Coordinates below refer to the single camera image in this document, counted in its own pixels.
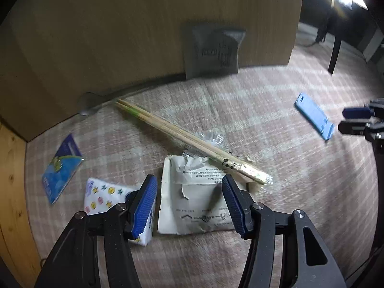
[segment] wooden board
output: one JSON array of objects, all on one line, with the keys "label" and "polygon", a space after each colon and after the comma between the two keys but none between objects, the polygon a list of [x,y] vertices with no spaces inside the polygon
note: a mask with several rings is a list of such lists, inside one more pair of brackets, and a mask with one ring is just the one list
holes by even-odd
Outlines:
[{"label": "wooden board", "polygon": [[24,193],[26,143],[0,126],[0,255],[23,287],[33,287],[40,256],[32,237]]},{"label": "wooden board", "polygon": [[18,0],[0,26],[0,113],[26,140],[105,93],[183,72],[181,26],[245,28],[240,66],[289,61],[301,0]]}]

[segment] black cable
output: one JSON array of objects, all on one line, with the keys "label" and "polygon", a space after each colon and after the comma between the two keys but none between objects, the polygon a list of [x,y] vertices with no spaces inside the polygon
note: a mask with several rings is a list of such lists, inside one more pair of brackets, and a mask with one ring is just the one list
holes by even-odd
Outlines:
[{"label": "black cable", "polygon": [[367,263],[369,261],[369,259],[371,259],[375,254],[376,252],[378,252],[378,250],[381,250],[383,249],[383,246],[379,247],[379,248],[376,248],[375,251],[373,251],[373,253],[356,269],[354,270],[354,272],[352,274],[350,274],[348,277],[346,277],[344,280],[347,281],[348,279],[350,279],[352,277],[353,274],[355,274],[359,269],[362,268],[362,266]]},{"label": "black cable", "polygon": [[311,46],[313,46],[313,45],[315,45],[316,44],[316,42],[313,42],[313,43],[311,43],[311,44],[300,44],[300,43],[295,43],[295,45],[297,45],[297,46],[302,46],[303,48],[309,48],[309,47],[311,47]]}]

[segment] chopsticks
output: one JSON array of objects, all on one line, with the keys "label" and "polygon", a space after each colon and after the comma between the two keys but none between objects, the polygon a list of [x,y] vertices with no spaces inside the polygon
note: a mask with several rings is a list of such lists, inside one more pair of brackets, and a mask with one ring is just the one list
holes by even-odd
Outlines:
[{"label": "chopsticks", "polygon": [[257,170],[253,165],[225,152],[224,150],[221,150],[220,148],[213,146],[212,144],[207,143],[206,141],[198,138],[197,136],[189,133],[184,129],[181,129],[180,127],[177,127],[176,125],[164,120],[163,118],[151,114],[143,108],[121,99],[118,99],[115,104],[120,109],[125,110],[131,115],[153,126],[154,128],[195,148],[203,155],[220,163],[223,167],[237,171],[238,173],[245,175],[246,177],[249,177],[250,179],[260,184],[273,183],[271,175]]}]

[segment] plaid carpet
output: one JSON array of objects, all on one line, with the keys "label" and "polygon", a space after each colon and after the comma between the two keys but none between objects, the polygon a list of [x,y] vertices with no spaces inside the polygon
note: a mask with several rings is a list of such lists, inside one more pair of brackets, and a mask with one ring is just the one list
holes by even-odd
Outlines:
[{"label": "plaid carpet", "polygon": [[[253,189],[254,199],[276,211],[306,211],[347,276],[367,258],[375,232],[378,188],[372,148],[364,138],[338,131],[325,143],[293,103],[305,92],[337,124],[345,106],[384,96],[384,87],[361,57],[346,51],[340,52],[330,76],[330,57],[325,45],[295,46],[288,66],[170,84],[130,100],[192,132],[222,133],[231,152],[251,157],[274,178],[273,185]],[[51,206],[42,174],[70,132],[85,161]],[[113,106],[91,117],[72,117],[32,140],[26,200],[40,255],[49,254],[70,218],[83,208],[87,178],[125,186],[143,182],[146,174],[160,180],[165,156],[183,149]],[[234,231],[156,234],[147,247],[134,246],[132,254],[143,287],[236,287],[249,244]],[[271,287],[278,287],[281,238],[275,255]],[[105,266],[100,269],[107,286]]]}]

